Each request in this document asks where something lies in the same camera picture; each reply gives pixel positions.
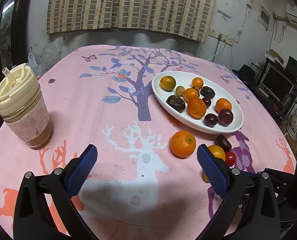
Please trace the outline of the smooth orange fruit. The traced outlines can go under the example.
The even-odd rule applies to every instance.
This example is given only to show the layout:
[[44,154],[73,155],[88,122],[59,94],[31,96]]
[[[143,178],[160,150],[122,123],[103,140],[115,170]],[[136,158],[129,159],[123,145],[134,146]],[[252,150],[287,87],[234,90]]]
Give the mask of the smooth orange fruit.
[[206,174],[204,171],[202,171],[202,178],[206,183],[210,183],[209,179],[207,178]]

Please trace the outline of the dark cherry with stem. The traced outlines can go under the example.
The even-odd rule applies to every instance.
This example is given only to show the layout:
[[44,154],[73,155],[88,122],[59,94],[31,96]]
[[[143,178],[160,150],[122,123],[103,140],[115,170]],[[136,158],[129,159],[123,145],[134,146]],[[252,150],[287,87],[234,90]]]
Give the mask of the dark cherry with stem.
[[209,113],[204,117],[204,123],[208,127],[214,127],[218,123],[218,118],[215,114]]

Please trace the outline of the small orange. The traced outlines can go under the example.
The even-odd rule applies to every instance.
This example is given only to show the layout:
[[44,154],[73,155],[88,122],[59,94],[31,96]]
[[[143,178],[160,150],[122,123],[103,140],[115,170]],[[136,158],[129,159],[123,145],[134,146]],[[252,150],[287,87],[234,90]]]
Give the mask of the small orange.
[[193,80],[191,81],[191,85],[192,87],[194,87],[195,89],[199,90],[203,87],[204,85],[204,81],[203,79],[201,79],[200,77],[195,77],[193,78]]

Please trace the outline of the wall power strip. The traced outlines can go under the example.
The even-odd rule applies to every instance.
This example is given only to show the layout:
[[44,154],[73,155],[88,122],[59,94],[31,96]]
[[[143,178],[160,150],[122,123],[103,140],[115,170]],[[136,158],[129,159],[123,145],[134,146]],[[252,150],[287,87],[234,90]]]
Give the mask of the wall power strip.
[[233,38],[231,38],[229,35],[221,34],[221,33],[217,32],[213,28],[209,28],[208,35],[210,37],[216,38],[216,39],[224,42],[225,44],[227,44],[227,45],[229,45],[231,47],[234,44],[234,39]]

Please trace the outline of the yellow green lime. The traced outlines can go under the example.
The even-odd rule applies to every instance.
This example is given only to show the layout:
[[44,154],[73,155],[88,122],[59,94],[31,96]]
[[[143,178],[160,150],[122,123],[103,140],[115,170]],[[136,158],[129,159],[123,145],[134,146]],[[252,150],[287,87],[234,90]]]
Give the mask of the yellow green lime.
[[163,76],[160,80],[160,85],[163,88],[163,90],[167,92],[172,92],[174,88],[176,87],[176,80],[172,76]]

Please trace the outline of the orange mandarin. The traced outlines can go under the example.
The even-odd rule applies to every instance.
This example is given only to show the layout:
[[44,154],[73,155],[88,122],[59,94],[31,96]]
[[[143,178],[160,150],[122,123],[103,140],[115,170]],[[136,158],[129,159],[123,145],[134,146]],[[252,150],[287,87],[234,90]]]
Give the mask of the orange mandarin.
[[199,92],[195,88],[188,88],[184,91],[184,100],[189,102],[192,99],[199,98]]

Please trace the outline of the bumpy mandarin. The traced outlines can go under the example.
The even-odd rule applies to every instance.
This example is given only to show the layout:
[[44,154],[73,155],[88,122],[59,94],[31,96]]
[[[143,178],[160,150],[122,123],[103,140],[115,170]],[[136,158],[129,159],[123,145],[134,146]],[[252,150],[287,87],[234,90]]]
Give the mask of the bumpy mandarin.
[[191,156],[196,148],[196,139],[188,131],[178,131],[169,142],[171,152],[179,158]]

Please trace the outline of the dark round mangosteen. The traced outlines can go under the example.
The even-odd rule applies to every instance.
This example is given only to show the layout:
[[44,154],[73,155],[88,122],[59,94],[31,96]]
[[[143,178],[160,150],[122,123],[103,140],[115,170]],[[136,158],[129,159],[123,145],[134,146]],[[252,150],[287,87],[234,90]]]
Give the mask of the dark round mangosteen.
[[231,143],[224,135],[218,135],[216,137],[215,144],[220,146],[225,152],[229,152],[232,149]]

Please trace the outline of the checkered beige curtain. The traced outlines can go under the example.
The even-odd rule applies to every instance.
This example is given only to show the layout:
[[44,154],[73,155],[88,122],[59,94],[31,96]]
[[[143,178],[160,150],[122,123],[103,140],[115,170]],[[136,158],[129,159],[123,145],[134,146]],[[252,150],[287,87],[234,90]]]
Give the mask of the checkered beige curtain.
[[48,34],[144,29],[205,42],[216,0],[49,0]]

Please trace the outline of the black monitor on rack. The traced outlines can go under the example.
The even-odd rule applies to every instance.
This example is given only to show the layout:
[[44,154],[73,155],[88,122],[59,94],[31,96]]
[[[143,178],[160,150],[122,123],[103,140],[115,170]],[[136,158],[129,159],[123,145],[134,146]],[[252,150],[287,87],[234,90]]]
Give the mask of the black monitor on rack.
[[268,64],[265,74],[260,81],[260,88],[267,94],[273,96],[280,102],[285,102],[286,98],[294,89],[294,84],[277,67]]

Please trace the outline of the dark plum in plate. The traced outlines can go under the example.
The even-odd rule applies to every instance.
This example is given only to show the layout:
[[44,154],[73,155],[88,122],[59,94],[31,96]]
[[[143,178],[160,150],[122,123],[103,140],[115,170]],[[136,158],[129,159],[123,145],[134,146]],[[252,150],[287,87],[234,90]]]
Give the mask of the dark plum in plate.
[[217,117],[219,124],[222,126],[229,126],[234,119],[234,115],[230,109],[222,109]]

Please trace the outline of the large dark plum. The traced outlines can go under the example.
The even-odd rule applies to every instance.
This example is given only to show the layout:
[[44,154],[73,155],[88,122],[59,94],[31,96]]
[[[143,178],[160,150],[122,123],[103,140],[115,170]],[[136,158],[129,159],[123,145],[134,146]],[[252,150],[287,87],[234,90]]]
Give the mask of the large dark plum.
[[206,105],[200,98],[188,102],[188,112],[195,119],[201,119],[207,111]]

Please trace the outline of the wrinkled passion fruit large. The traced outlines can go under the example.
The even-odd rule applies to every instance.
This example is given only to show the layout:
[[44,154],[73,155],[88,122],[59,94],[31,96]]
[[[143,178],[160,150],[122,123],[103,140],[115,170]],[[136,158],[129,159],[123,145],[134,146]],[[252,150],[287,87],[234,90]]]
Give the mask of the wrinkled passion fruit large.
[[186,108],[184,100],[177,95],[170,95],[167,98],[167,104],[179,113],[182,113]]

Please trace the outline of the yellow orange small fruit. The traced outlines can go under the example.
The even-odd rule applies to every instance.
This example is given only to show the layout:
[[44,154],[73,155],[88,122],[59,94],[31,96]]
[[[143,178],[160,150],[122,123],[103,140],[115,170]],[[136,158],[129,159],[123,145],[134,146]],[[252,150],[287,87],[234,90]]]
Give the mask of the yellow orange small fruit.
[[211,145],[211,146],[208,146],[208,150],[213,154],[214,157],[220,158],[220,159],[226,161],[225,152],[220,146]]

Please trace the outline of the red cherry tomato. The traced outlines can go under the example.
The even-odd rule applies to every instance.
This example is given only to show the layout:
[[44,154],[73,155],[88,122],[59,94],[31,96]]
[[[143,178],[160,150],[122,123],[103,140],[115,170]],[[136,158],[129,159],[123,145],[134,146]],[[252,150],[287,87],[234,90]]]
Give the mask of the red cherry tomato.
[[229,167],[232,167],[236,164],[236,154],[232,151],[228,151],[225,153],[225,156],[226,156],[226,164],[229,166]]

